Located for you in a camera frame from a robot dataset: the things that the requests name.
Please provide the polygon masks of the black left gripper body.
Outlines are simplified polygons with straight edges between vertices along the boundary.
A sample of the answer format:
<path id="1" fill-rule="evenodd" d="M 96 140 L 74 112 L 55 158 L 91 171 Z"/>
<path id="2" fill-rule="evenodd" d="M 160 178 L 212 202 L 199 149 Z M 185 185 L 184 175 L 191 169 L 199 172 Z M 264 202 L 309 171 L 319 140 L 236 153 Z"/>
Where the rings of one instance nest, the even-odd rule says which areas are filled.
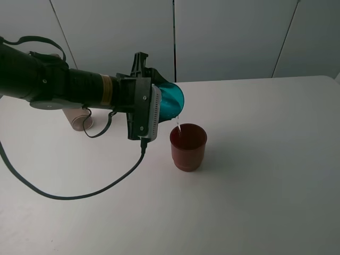
<path id="1" fill-rule="evenodd" d="M 134 55 L 130 75 L 117 73 L 120 85 L 120 103 L 117 112 L 126 113 L 127 137 L 130 140 L 142 140 L 139 136 L 148 132 L 148 119 L 151 102 L 151 78 L 148 75 L 146 60 L 148 54 L 138 52 Z"/>

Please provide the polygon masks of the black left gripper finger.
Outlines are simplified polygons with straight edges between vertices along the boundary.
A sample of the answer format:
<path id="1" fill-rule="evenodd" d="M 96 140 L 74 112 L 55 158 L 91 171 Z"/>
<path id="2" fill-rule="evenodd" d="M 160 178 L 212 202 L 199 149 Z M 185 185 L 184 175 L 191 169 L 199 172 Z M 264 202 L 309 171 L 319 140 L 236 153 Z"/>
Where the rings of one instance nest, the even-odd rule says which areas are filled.
<path id="1" fill-rule="evenodd" d="M 155 68 L 149 68 L 148 75 L 154 85 L 159 86 L 163 83 L 168 83 L 168 81 Z"/>

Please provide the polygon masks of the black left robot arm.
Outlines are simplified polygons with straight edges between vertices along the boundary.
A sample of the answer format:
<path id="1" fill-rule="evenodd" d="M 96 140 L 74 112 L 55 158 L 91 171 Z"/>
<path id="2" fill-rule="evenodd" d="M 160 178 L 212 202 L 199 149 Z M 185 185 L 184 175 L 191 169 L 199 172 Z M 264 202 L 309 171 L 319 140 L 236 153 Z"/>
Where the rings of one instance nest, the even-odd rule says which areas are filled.
<path id="1" fill-rule="evenodd" d="M 147 54 L 136 53 L 130 75 L 108 76 L 69 68 L 52 55 L 23 53 L 1 43 L 1 95 L 26 100 L 36 109 L 110 109 L 126 113 L 127 137 L 147 136 L 152 87 L 167 81 L 146 68 Z"/>

